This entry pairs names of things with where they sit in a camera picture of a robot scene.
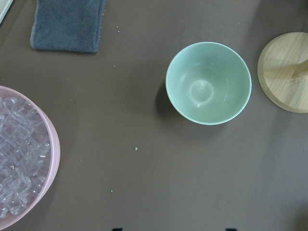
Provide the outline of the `grey folded cloth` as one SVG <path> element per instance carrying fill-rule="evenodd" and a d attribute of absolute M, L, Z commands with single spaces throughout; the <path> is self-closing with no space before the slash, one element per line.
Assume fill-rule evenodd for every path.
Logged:
<path fill-rule="evenodd" d="M 104 0 L 38 0 L 30 44 L 33 49 L 96 53 Z"/>

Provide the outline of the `mint green bowl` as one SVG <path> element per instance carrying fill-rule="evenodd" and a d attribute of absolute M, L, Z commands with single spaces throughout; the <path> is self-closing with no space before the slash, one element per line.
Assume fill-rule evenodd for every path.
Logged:
<path fill-rule="evenodd" d="M 198 42 L 175 55 L 165 86 L 169 101 L 184 118 L 201 125 L 219 125 L 244 110 L 252 80 L 236 51 L 216 42 Z"/>

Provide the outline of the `wooden cup tree stand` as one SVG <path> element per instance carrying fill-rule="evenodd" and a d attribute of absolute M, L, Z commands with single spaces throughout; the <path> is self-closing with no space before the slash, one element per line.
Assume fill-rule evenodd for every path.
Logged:
<path fill-rule="evenodd" d="M 266 96 L 280 108 L 308 112 L 308 34 L 291 32 L 271 40 L 262 50 L 257 76 Z"/>

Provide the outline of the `pink bowl of ice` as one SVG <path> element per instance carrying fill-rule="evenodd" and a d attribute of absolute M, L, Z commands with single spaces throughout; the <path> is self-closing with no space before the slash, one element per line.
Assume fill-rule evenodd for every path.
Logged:
<path fill-rule="evenodd" d="M 45 195 L 60 163 L 47 115 L 23 94 L 0 88 L 0 228 L 24 217 Z"/>

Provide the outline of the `cream rabbit tray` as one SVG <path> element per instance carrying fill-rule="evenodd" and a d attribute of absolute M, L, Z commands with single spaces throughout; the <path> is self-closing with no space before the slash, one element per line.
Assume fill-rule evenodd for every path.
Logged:
<path fill-rule="evenodd" d="M 0 24 L 2 23 L 12 3 L 13 0 L 0 0 Z"/>

